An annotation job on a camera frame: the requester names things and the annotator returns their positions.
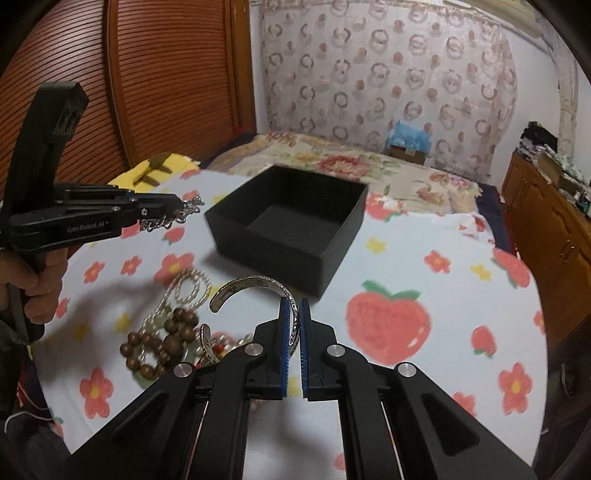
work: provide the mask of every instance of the brown bead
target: brown bead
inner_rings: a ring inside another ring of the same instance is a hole
[[[195,314],[195,312],[190,312],[189,310],[183,310],[181,320],[191,327],[196,327],[199,323],[199,317],[197,314]]]
[[[134,354],[134,346],[131,343],[122,343],[119,351],[123,356],[132,356]]]
[[[180,338],[174,335],[168,335],[164,339],[164,350],[166,350],[171,356],[180,355],[183,353],[183,343]]]
[[[163,364],[156,365],[156,375],[162,377],[166,373],[168,373],[168,368],[166,368]]]
[[[160,355],[160,352],[164,349],[162,345],[162,340],[159,338],[154,339],[154,343],[152,344],[152,350],[156,355]]]
[[[193,330],[189,325],[185,325],[182,327],[178,333],[181,337],[181,340],[187,343],[191,343],[195,340],[195,330]]]
[[[139,333],[131,332],[127,336],[127,341],[131,343],[132,346],[138,346],[142,342],[142,339],[139,337]]]
[[[132,372],[137,372],[140,368],[139,360],[134,356],[130,356],[125,362],[125,365],[127,365],[127,368]]]
[[[178,332],[178,322],[173,319],[168,319],[164,322],[164,329],[168,333],[177,333]]]
[[[165,364],[166,362],[168,362],[168,361],[170,360],[170,355],[168,354],[168,352],[165,352],[165,351],[163,350],[163,351],[161,351],[161,352],[158,354],[158,359],[159,359],[159,360],[160,360],[162,363],[164,363],[164,364]]]
[[[154,367],[148,364],[144,364],[139,368],[139,374],[146,380],[156,379],[156,372],[154,371]]]
[[[173,310],[173,319],[175,319],[177,322],[182,322],[183,321],[183,309],[174,309]]]
[[[152,334],[145,332],[144,334],[142,334],[142,343],[150,348],[152,346],[152,343],[154,342],[154,337],[152,336]]]

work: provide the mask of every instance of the wooden wardrobe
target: wooden wardrobe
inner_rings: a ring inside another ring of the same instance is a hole
[[[250,55],[247,0],[56,2],[0,77],[0,188],[40,83],[74,80],[90,98],[58,180],[106,183],[158,153],[208,158],[254,131]]]

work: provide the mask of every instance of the yellow star print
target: yellow star print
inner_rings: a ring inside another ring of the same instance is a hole
[[[287,381],[287,396],[301,397],[300,379],[298,377],[289,377]]]
[[[76,330],[74,330],[74,338],[79,342],[81,342],[86,336],[86,334],[90,332],[90,327],[87,325],[87,322],[88,321],[79,323],[76,326]]]
[[[121,317],[115,320],[115,331],[127,334],[129,332],[130,324],[131,320],[129,319],[127,312],[125,312]]]
[[[370,250],[373,254],[380,254],[386,251],[386,242],[381,242],[375,237],[372,237],[365,244],[365,248]]]
[[[484,268],[484,265],[479,263],[478,265],[472,265],[470,271],[476,275],[481,281],[491,281],[492,272]]]
[[[215,205],[217,202],[219,202],[220,200],[224,199],[227,196],[228,196],[227,193],[222,193],[221,195],[214,195],[212,198],[212,205]]]

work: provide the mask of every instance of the hand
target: hand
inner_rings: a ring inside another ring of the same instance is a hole
[[[56,313],[61,293],[61,279],[68,268],[67,250],[46,254],[46,267],[35,273],[16,253],[0,251],[0,310],[8,305],[7,284],[25,291],[31,297],[24,306],[32,323],[47,323]]]

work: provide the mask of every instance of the metal chain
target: metal chain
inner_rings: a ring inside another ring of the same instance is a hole
[[[202,207],[203,205],[205,204],[199,195],[195,196],[191,200],[183,200],[183,208],[174,212],[173,218],[165,216],[158,220],[140,220],[139,229],[152,232],[157,228],[164,227],[166,230],[168,230],[170,227],[172,227],[174,222],[185,223],[189,215],[192,215],[193,213],[201,213],[201,209],[199,207]]]

